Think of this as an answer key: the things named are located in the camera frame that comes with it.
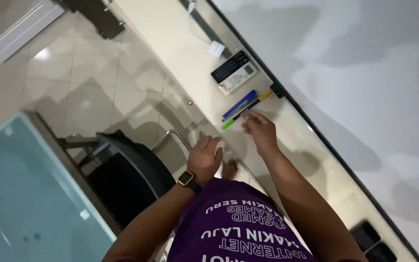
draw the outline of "black office chair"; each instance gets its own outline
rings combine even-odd
[[[153,153],[170,134],[175,134],[188,150],[191,149],[182,136],[173,130],[167,131],[152,149],[133,142],[120,130],[113,134],[98,132],[96,138],[89,139],[73,136],[60,139],[60,143],[64,143],[65,148],[85,146],[88,154],[78,164],[80,168],[96,159],[100,160],[101,164],[86,179],[124,229],[133,218],[176,184],[169,170]]]

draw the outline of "person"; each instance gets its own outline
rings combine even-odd
[[[223,158],[222,149],[216,150],[221,138],[206,136],[190,152],[187,179],[179,178],[184,183],[134,218],[102,262],[146,262],[176,226],[168,262],[367,262],[339,216],[280,151],[275,124],[253,110],[243,118],[244,131],[252,135],[285,211],[311,252],[272,199],[232,180],[234,161],[224,166],[221,179],[214,178]],[[183,186],[192,176],[201,192]]]

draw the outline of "white countertop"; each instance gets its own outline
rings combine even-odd
[[[271,80],[263,72],[259,72],[236,91],[225,96],[210,75],[225,59],[210,55],[207,52],[208,46],[189,31],[186,9],[178,0],[116,0],[110,6],[119,19],[123,18],[148,45],[217,130],[222,125],[222,115],[249,91],[255,89],[260,94],[271,85]],[[205,1],[199,1],[196,10],[233,54],[242,49],[241,43]],[[193,19],[191,27],[192,32],[207,39]],[[283,153],[328,201],[348,228],[362,220],[368,220],[399,261],[415,261],[287,99],[271,97],[254,109],[276,124],[278,143]],[[220,135],[243,160],[266,193],[279,204],[279,197],[268,170],[258,156],[251,136],[243,132],[240,124],[241,119]]]

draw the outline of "blue pen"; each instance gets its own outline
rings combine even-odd
[[[232,113],[234,110],[236,110],[243,102],[250,100],[252,98],[255,98],[257,96],[257,91],[256,90],[252,90],[250,91],[244,98],[242,98],[236,105],[234,105],[229,111],[227,111],[227,113],[225,113],[223,115],[223,118],[226,118],[227,116],[230,115],[230,113]]]

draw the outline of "white wall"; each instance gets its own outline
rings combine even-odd
[[[419,0],[214,0],[419,253]]]

